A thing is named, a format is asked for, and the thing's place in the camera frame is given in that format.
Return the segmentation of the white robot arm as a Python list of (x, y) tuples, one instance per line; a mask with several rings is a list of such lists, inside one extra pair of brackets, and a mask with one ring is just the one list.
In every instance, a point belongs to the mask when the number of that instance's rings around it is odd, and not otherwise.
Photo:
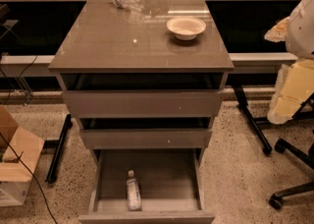
[(314, 93), (314, 0), (301, 0), (264, 38), (283, 41), (287, 52), (297, 57), (291, 66), (282, 65), (278, 71), (276, 91), (267, 114), (271, 123), (284, 124)]

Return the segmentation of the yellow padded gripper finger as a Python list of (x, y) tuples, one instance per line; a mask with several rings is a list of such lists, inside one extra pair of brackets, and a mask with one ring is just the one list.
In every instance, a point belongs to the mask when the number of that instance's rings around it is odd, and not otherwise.
[(264, 35), (264, 38), (271, 42), (282, 42), (286, 40), (288, 33), (289, 17), (278, 21), (272, 28), (270, 28)]
[(290, 66), (282, 65), (278, 71), (267, 119), (272, 124), (284, 124), (292, 119), (302, 103), (313, 93), (313, 60), (301, 58)]

